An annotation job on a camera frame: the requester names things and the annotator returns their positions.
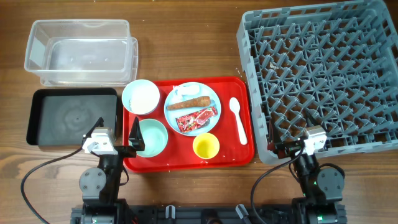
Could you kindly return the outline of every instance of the carrot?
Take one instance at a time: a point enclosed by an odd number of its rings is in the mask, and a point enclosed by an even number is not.
[[[179,110],[184,108],[191,108],[191,107],[204,107],[209,106],[211,104],[211,99],[209,96],[200,96],[195,99],[183,101],[181,103],[175,103],[173,105],[168,105],[168,110]]]

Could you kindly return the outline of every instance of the mint green bowl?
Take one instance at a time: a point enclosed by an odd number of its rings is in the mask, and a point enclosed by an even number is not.
[[[143,119],[139,122],[139,127],[144,138],[145,150],[137,152],[137,155],[146,158],[159,155],[169,140],[166,127],[155,119]]]

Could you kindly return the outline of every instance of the wooden table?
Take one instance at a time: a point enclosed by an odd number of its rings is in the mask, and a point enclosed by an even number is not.
[[[131,34],[139,42],[139,78],[239,76],[242,70],[236,31],[244,12],[320,2],[0,0],[0,223],[39,222],[21,197],[21,179],[34,166],[65,155],[43,152],[25,141],[32,95],[43,88],[38,77],[23,66],[35,20],[128,20]],[[397,21],[394,10],[398,4],[387,4]],[[396,223],[398,151],[321,160],[326,161],[346,171],[343,204],[350,223]],[[29,200],[50,223],[69,223],[71,208],[82,203],[78,179],[97,163],[96,157],[80,153],[38,170],[25,185]],[[270,168],[256,156],[244,167],[130,173],[130,182],[121,187],[119,197],[126,198],[130,205],[249,204],[254,181]],[[283,168],[262,181],[256,202],[290,203],[301,195],[299,185]]]

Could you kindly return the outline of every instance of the yellow object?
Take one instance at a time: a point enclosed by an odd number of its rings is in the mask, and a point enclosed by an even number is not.
[[[215,157],[219,150],[220,143],[214,134],[200,134],[193,140],[193,151],[202,159]]]

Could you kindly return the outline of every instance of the red candy package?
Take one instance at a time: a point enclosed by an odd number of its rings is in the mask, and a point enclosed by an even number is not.
[[[187,133],[209,124],[210,118],[217,115],[217,109],[214,106],[196,111],[179,118],[176,118],[178,128],[182,133]]]

